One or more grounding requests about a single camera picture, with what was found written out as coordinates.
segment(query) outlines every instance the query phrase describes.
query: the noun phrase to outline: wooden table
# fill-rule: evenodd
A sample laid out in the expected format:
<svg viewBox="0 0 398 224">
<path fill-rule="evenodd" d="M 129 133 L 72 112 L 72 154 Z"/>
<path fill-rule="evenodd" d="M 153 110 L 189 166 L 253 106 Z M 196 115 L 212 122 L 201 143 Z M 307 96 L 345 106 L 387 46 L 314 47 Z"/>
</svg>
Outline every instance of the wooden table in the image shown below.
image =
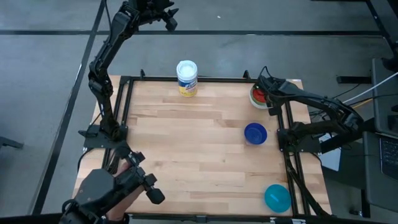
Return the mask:
<svg viewBox="0 0 398 224">
<path fill-rule="evenodd" d="M 113 86 L 119 86 L 120 76 L 111 79 Z M 300 80 L 292 82 L 302 87 Z M 252 83 L 199 83 L 197 95 L 184 98 L 174 82 L 134 82 L 127 141 L 133 151 L 145 155 L 141 166 L 147 173 L 155 174 L 155 186 L 166 199 L 154 205 L 142 194 L 127 212 L 274 214 L 264 203 L 264 192 L 272 184 L 287 187 L 283 155 L 275 133 L 278 121 L 268 111 L 251 105 L 251 87 Z M 126 92 L 123 91 L 122 102 Z M 291 106 L 294 121 L 310 122 L 305 105 L 292 102 Z M 93 117 L 98 113 L 96 107 Z M 266 127 L 268 138 L 263 145 L 246 143 L 243 130 L 251 122 Z M 285 112 L 284 122 L 287 126 Z M 84 157 L 74 194 L 92 169 L 101 168 L 103 154 L 104 149 L 94 149 Z M 301 153 L 301 160 L 309 191 L 330 213 L 318 159 Z M 295 189 L 299 212 L 303 213 L 299 188 Z M 279 215 L 291 216 L 292 211 Z"/>
</svg>

